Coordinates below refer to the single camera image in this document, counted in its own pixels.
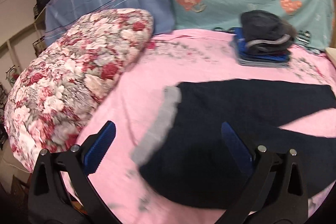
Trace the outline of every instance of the black pants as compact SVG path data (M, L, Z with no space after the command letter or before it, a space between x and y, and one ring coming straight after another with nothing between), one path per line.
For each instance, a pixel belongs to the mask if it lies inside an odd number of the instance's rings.
M256 144L300 154L308 195L336 179L336 139L279 129L314 112L336 108L330 86L283 81L229 80L178 85L182 102L162 147L140 174L171 201L227 209L248 176L237 167L221 136L221 124L249 134Z

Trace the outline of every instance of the folded clothes stack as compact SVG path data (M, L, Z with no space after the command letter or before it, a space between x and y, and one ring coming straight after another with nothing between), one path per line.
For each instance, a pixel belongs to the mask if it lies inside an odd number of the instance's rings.
M230 31L236 36L231 42L237 62L243 66L283 68L289 66L295 30L278 16L262 10L241 15L242 28Z

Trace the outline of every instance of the blue folded garment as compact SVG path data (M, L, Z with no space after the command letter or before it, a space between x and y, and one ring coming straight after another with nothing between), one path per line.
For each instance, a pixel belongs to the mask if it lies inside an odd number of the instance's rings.
M271 60L277 62L286 62L288 61L288 54L281 54L281 55L254 55L254 54L247 54L245 52L245 39L243 36L243 29L241 27L233 27L235 36L235 43L238 46L238 52L241 58L248 58L249 60Z

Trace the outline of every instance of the floor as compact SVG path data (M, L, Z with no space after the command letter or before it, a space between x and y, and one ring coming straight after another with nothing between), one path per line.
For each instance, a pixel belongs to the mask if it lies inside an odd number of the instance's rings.
M9 141L0 150L0 182L7 193L11 192L13 175L23 182L27 182L30 173L14 158Z

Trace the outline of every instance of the gray folded garment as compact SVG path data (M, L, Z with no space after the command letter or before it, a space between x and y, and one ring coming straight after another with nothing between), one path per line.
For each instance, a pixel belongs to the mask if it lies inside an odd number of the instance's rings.
M141 166L150 159L153 153L160 148L166 139L168 131L173 126L177 113L177 105L182 95L178 87L167 86L164 89L164 102L159 109L155 122L131 153L131 159Z
M230 42L230 46L233 47L233 49L235 50L235 56L236 56L236 60L237 63L239 65L242 66L249 66L249 67L261 67L261 68L287 68L289 67L289 62L285 61L285 62L261 62L261 61L250 61L250 60L245 60L240 58L239 52L238 52L238 48L236 43L233 41Z

